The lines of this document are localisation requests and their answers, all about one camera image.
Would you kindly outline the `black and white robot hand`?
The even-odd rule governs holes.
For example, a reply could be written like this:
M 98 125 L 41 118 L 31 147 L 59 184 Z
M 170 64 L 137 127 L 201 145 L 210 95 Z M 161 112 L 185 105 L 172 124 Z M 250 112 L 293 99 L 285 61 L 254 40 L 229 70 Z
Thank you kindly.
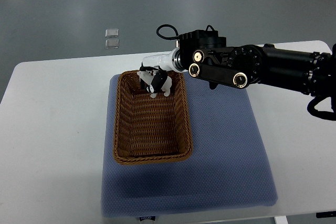
M 169 54 L 161 54 L 145 57 L 142 60 L 142 65 L 139 71 L 153 71 L 163 70 L 167 74 L 170 71 L 181 73 L 183 70 L 179 66 L 178 59 L 180 56 L 180 50 L 178 48 L 173 49 Z

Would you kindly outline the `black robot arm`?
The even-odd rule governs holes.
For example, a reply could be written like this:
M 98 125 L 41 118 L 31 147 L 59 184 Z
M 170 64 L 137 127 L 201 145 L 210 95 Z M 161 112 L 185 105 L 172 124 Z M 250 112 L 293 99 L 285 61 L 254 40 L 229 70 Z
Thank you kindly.
M 226 37 L 208 25 L 205 30 L 176 34 L 177 65 L 210 89 L 219 84 L 244 89 L 260 83 L 313 97 L 307 111 L 320 119 L 335 120 L 335 52 L 302 52 L 262 47 L 228 47 Z

